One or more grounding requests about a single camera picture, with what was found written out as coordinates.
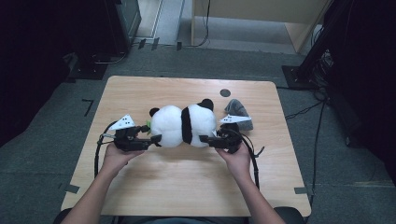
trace human arm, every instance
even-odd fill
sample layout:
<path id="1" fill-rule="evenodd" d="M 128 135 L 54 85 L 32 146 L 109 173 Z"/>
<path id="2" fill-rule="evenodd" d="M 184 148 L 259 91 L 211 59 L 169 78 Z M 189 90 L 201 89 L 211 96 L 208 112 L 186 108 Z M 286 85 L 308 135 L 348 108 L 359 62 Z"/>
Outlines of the human arm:
<path id="1" fill-rule="evenodd" d="M 129 160 L 143 152 L 124 152 L 117 149 L 113 143 L 109 144 L 97 177 L 62 223 L 99 223 L 100 213 L 112 180 Z"/>
<path id="2" fill-rule="evenodd" d="M 250 155 L 247 146 L 241 144 L 234 154 L 229 154 L 219 148 L 216 148 L 216 151 L 226 161 L 230 173 L 244 196 L 254 223 L 285 223 L 251 179 Z"/>

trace human hand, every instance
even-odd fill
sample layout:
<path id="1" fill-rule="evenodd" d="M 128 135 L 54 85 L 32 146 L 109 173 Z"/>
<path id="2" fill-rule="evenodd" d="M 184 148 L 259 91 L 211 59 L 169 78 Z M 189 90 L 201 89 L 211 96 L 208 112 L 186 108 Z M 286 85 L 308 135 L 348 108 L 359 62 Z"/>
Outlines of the human hand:
<path id="1" fill-rule="evenodd" d="M 216 151 L 226 161 L 233 178 L 236 180 L 251 178 L 249 172 L 250 154 L 244 143 L 239 145 L 239 149 L 234 154 L 230 154 L 221 148 L 216 148 Z"/>
<path id="2" fill-rule="evenodd" d="M 106 148 L 105 158 L 103 160 L 102 169 L 100 173 L 111 175 L 113 178 L 119 171 L 128 164 L 132 158 L 141 155 L 145 151 L 129 151 L 125 152 L 116 147 L 114 143 L 108 144 Z"/>

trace person's left hand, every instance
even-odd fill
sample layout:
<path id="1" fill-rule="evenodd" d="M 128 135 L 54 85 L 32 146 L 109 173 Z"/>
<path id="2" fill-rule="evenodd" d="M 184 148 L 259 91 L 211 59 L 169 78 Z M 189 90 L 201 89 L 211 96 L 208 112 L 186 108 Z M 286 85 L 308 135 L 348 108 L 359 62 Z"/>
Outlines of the person's left hand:
<path id="1" fill-rule="evenodd" d="M 107 146 L 105 158 L 101 168 L 101 172 L 112 175 L 115 177 L 119 171 L 128 164 L 128 161 L 132 158 L 142 154 L 145 151 L 129 151 L 124 152 L 116 147 L 114 143 L 110 143 Z"/>

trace black and white plush toy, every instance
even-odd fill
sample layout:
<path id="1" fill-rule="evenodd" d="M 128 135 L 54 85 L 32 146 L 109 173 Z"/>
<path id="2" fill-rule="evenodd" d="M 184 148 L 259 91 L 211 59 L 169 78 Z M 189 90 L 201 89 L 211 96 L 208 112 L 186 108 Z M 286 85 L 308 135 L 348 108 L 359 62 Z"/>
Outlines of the black and white plush toy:
<path id="1" fill-rule="evenodd" d="M 207 147 L 199 135 L 214 137 L 216 133 L 216 116 L 213 102 L 204 99 L 199 104 L 189 105 L 183 110 L 174 105 L 166 105 L 150 110 L 152 135 L 161 134 L 162 147 L 177 147 L 186 142 L 194 147 Z"/>

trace wooden desk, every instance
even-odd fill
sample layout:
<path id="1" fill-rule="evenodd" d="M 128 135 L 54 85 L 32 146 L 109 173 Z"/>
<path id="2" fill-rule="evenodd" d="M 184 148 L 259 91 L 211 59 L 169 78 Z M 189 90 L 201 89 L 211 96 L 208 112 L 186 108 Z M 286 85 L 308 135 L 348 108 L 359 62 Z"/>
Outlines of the wooden desk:
<path id="1" fill-rule="evenodd" d="M 230 97 L 219 92 L 227 89 Z M 217 119 L 235 98 L 252 117 L 254 130 L 246 132 L 264 152 L 257 159 L 261 192 L 272 206 L 291 206 L 303 216 L 311 212 L 306 194 L 295 194 L 304 182 L 290 140 L 282 107 L 272 82 L 166 77 L 111 77 L 73 174 L 77 194 L 67 192 L 62 209 L 73 207 L 93 180 L 96 141 L 105 127 L 125 114 L 138 125 L 150 119 L 152 107 L 187 105 L 212 99 Z M 102 164 L 103 146 L 99 164 Z M 175 148 L 151 146 L 129 162 L 113 181 L 103 215 L 118 216 L 249 216 L 239 188 L 214 148 L 182 144 Z"/>
<path id="2" fill-rule="evenodd" d="M 195 17 L 206 17 L 209 0 L 192 0 L 191 43 Z M 300 52 L 332 0 L 212 0 L 209 17 L 285 22 L 294 49 Z"/>

